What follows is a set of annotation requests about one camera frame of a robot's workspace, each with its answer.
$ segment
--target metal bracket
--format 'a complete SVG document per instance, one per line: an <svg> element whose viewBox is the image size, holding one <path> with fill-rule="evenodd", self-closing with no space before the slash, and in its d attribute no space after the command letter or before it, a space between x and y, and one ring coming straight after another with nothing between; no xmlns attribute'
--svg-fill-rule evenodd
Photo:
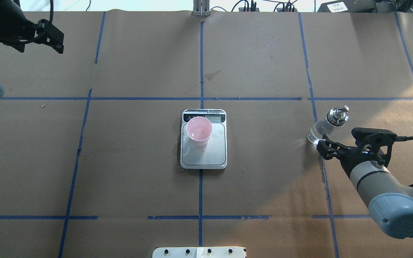
<svg viewBox="0 0 413 258"><path fill-rule="evenodd" d="M210 16L210 0L194 0L194 16Z"/></svg>
<svg viewBox="0 0 413 258"><path fill-rule="evenodd" d="M246 248L241 247L190 247L156 248L152 258L246 258Z"/></svg>

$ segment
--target water spill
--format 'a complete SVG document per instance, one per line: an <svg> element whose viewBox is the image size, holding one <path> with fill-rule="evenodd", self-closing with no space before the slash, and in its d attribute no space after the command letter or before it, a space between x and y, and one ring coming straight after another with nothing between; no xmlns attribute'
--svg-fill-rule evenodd
<svg viewBox="0 0 413 258"><path fill-rule="evenodd" d="M189 153L190 151L190 146L189 146L189 142L188 138L183 134L182 135L182 156L186 156L187 153Z"/></svg>

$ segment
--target table surface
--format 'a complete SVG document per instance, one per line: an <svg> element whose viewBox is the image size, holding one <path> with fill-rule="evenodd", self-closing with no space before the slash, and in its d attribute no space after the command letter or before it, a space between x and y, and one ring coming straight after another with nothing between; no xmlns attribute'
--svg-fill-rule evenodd
<svg viewBox="0 0 413 258"><path fill-rule="evenodd" d="M354 127L413 135L413 15L111 10L54 25L64 54L0 44L0 257L413 258L306 139L343 105L338 142ZM188 108L227 112L224 170L178 170ZM413 183L413 141L389 169Z"/></svg>

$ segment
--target clear glass bottle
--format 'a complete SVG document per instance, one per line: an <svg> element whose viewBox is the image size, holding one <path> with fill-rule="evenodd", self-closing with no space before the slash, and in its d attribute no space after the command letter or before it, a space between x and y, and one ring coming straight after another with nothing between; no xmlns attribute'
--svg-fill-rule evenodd
<svg viewBox="0 0 413 258"><path fill-rule="evenodd" d="M331 136L335 128L343 126L348 121L348 110L347 106L335 107L329 110L326 117L318 120L308 131L307 139L313 144L318 144L318 141L323 139L323 134L328 137Z"/></svg>

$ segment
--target scale platform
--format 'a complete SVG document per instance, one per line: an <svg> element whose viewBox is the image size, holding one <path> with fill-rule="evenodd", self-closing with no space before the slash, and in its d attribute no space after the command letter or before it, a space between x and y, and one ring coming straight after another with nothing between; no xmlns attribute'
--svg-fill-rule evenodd
<svg viewBox="0 0 413 258"><path fill-rule="evenodd" d="M208 143L195 146L186 127L190 119L203 116L213 126ZM186 109L181 119L180 165L187 169L224 169L227 166L226 112L222 109Z"/></svg>

